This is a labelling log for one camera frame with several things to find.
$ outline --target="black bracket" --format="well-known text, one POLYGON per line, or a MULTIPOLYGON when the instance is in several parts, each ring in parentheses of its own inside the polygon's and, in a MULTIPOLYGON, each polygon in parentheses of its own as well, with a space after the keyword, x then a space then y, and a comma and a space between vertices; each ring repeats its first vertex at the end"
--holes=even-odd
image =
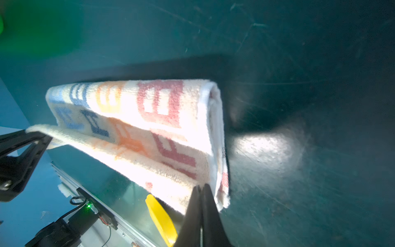
POLYGON ((118 229, 118 223, 115 220, 114 215, 107 208, 105 208, 102 204, 100 204, 94 198, 92 198, 85 190, 78 188, 77 192, 81 196, 85 197, 97 208, 97 210, 99 211, 99 215, 109 226, 111 226, 115 230, 118 229))
POLYGON ((211 188, 192 190, 184 223, 173 247, 232 247, 222 226, 211 188))
POLYGON ((26 187, 52 137, 25 130, 0 136, 0 202, 9 202, 26 187), (31 144, 20 156, 9 153, 31 144))

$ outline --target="white towel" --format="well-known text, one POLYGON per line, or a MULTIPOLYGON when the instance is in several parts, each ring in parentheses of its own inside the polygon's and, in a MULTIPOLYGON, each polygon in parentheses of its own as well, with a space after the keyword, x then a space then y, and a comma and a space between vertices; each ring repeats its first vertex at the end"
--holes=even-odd
POLYGON ((192 189, 208 183, 229 205, 222 101, 208 80, 107 81, 52 87, 58 126, 49 149, 71 145, 185 214, 192 189))

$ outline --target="red wire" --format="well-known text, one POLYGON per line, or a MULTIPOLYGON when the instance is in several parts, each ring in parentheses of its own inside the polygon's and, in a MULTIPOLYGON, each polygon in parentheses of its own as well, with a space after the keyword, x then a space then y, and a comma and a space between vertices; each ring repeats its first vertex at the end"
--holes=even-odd
POLYGON ((99 215, 99 218, 102 220, 103 224, 105 224, 106 226, 108 226, 108 224, 103 220, 103 218, 99 215))

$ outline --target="teal surface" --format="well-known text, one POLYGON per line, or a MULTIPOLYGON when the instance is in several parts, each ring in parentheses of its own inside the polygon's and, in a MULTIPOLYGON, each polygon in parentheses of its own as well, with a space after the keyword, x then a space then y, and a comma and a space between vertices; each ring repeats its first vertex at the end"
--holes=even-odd
MULTIPOLYGON (((7 25, 21 27, 8 20, 26 2, 7 2, 7 25)), ((0 36, 0 77, 31 124, 56 124, 51 86, 208 78, 224 102, 231 205, 221 218, 234 246, 394 245, 393 2, 34 4, 34 33, 0 36), (49 33, 45 12, 57 13, 49 33)), ((163 246, 142 188, 70 147, 49 154, 163 246)))

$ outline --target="black cable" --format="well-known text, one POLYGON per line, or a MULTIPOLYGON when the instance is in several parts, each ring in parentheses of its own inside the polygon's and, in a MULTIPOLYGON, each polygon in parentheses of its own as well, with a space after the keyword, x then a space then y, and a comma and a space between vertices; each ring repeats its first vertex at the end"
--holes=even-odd
POLYGON ((76 210, 79 210, 80 208, 82 208, 82 206, 85 205, 85 203, 86 203, 87 201, 88 201, 88 200, 85 198, 85 200, 84 200, 83 203, 81 203, 78 207, 75 207, 75 208, 73 208, 72 210, 70 210, 70 211, 68 211, 67 213, 65 213, 64 215, 62 215, 57 221, 61 221, 61 220, 62 220, 64 217, 66 217, 67 215, 71 214, 72 212, 74 212, 74 211, 76 211, 76 210))
POLYGON ((74 196, 74 197, 72 197, 70 199, 70 204, 71 205, 81 205, 81 204, 84 203, 84 202, 73 202, 73 200, 77 200, 77 199, 85 199, 85 197, 83 197, 83 196, 74 196))
POLYGON ((108 241, 110 240, 110 238, 111 238, 111 226, 109 226, 109 228, 110 228, 110 236, 108 237, 107 241, 102 245, 102 247, 104 247, 105 244, 107 244, 107 242, 108 242, 108 241))

